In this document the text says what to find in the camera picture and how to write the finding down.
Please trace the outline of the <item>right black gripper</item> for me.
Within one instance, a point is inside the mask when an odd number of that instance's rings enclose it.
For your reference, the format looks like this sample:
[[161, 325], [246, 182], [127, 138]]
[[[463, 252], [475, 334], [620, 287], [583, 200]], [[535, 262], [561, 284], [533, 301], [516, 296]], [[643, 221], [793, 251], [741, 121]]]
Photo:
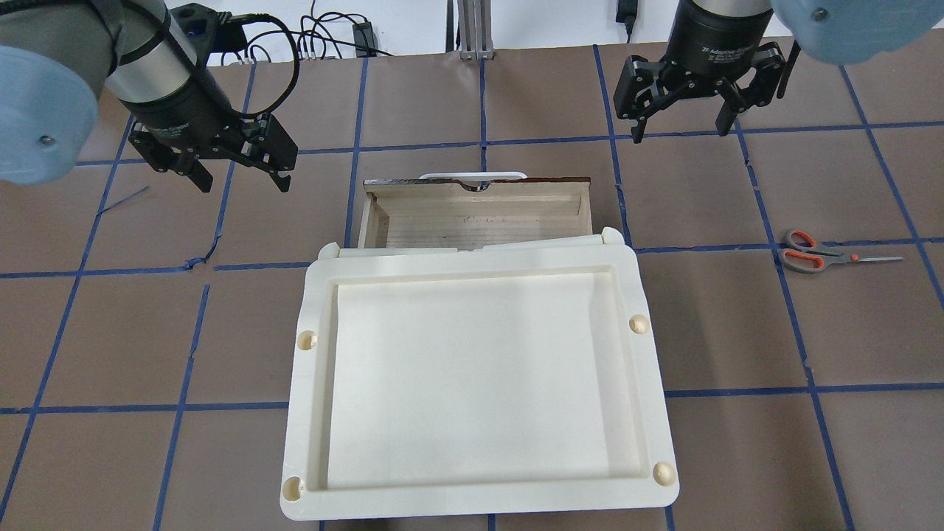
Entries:
[[761, 44], [774, 10], [768, 1], [681, 1], [664, 56], [625, 60], [614, 110], [633, 121], [634, 144], [648, 121], [679, 100], [722, 97], [718, 135], [728, 135], [738, 115], [774, 97], [786, 59], [774, 41]]

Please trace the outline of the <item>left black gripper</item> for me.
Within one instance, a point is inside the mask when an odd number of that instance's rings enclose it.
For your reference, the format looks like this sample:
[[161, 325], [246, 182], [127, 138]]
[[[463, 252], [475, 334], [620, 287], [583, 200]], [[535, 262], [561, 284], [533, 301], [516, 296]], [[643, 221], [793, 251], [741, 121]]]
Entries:
[[269, 111], [239, 112], [217, 87], [181, 87], [160, 100], [129, 102], [129, 142], [152, 170], [185, 177], [203, 194], [212, 174], [203, 160], [229, 160], [267, 172], [289, 192], [298, 147]]

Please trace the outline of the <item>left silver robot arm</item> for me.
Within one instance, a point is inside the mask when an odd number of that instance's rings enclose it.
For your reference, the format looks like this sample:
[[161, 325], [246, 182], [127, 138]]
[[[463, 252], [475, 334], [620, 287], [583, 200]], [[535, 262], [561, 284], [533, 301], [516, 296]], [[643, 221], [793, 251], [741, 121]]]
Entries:
[[152, 170], [209, 192], [215, 179], [203, 162], [229, 160], [289, 190], [298, 147], [274, 111], [296, 87], [299, 64], [282, 94], [254, 112], [234, 108], [208, 70], [212, 54], [249, 48], [250, 24], [292, 37], [283, 21], [163, 1], [4, 1], [1, 20], [3, 181], [65, 177], [108, 91], [129, 111], [128, 141]]

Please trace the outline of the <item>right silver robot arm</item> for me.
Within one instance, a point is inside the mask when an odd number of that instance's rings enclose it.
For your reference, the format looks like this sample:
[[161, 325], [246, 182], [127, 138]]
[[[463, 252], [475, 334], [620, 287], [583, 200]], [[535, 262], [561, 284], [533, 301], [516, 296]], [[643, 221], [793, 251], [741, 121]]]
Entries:
[[864, 63], [916, 41], [942, 13], [940, 1], [681, 1], [663, 57], [628, 57], [611, 101], [641, 142], [657, 112], [720, 97], [725, 136], [739, 115], [785, 95], [800, 54]]

